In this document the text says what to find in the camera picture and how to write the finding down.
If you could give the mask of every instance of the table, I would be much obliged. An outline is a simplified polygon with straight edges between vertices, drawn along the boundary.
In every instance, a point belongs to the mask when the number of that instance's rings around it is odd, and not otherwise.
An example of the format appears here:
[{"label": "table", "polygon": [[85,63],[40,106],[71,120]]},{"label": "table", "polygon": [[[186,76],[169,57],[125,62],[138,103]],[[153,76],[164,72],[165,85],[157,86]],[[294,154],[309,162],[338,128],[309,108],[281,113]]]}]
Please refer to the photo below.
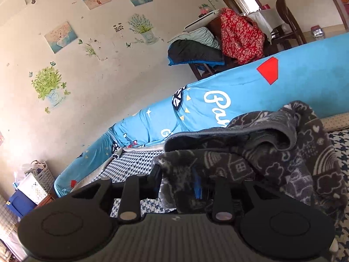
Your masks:
[{"label": "table", "polygon": [[258,24],[258,27],[263,33],[267,35],[270,42],[272,40],[271,32],[273,31],[273,29],[285,24],[285,22],[277,13],[276,9],[260,10],[254,13],[250,13],[248,17]]}]

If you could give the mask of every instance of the red floral fabric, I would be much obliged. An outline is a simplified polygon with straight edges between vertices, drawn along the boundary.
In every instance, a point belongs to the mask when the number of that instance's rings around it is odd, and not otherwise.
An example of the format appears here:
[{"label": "red floral fabric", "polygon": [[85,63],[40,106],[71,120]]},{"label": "red floral fabric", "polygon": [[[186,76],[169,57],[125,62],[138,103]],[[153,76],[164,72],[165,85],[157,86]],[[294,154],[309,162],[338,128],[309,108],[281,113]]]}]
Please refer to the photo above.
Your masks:
[{"label": "red floral fabric", "polygon": [[247,64],[263,56],[264,34],[249,17],[241,17],[229,8],[221,14],[222,51]]}]

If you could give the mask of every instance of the blue object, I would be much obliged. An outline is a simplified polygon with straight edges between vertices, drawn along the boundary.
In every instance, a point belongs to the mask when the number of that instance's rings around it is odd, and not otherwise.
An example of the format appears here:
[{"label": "blue object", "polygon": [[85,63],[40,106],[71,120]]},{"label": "blue object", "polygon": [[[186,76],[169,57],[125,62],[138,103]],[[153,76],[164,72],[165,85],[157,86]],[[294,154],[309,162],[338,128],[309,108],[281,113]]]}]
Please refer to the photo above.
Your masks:
[{"label": "blue object", "polygon": [[37,205],[22,191],[17,190],[7,201],[7,207],[18,217],[23,218]]},{"label": "blue object", "polygon": [[348,112],[348,44],[346,33],[275,54],[279,77],[272,85],[257,71],[267,57],[179,89],[114,124],[88,148],[90,154],[83,153],[56,179],[57,195],[70,192],[72,179],[79,182],[97,169],[110,156],[105,149],[113,141],[120,147],[151,146],[173,133],[226,127],[241,114],[275,111],[294,100],[309,104],[319,118]]}]

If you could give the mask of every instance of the blue storage box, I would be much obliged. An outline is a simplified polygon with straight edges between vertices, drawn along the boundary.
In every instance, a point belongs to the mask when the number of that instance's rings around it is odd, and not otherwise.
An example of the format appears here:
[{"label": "blue storage box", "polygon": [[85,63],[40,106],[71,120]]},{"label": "blue storage box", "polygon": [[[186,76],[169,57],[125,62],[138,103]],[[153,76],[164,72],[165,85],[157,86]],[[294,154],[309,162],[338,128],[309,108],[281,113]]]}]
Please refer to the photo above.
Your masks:
[{"label": "blue storage box", "polygon": [[8,199],[6,205],[15,215],[17,215],[20,218],[28,214],[32,209],[34,209],[37,206],[20,190],[17,190],[10,197],[10,199]]}]

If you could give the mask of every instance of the wooden chair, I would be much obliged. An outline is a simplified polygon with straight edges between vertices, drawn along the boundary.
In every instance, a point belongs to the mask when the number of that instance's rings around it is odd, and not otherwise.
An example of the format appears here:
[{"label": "wooden chair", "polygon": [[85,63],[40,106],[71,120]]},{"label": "wooden chair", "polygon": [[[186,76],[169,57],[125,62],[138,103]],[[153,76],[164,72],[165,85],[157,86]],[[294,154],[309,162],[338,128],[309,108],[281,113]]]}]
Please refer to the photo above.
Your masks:
[{"label": "wooden chair", "polygon": [[289,39],[296,39],[298,45],[306,44],[307,41],[299,27],[296,19],[286,5],[286,0],[276,0],[276,10],[282,20],[291,27],[291,32],[284,32],[281,26],[278,26],[275,37],[272,38],[272,44],[281,43],[285,49],[290,49]]}]

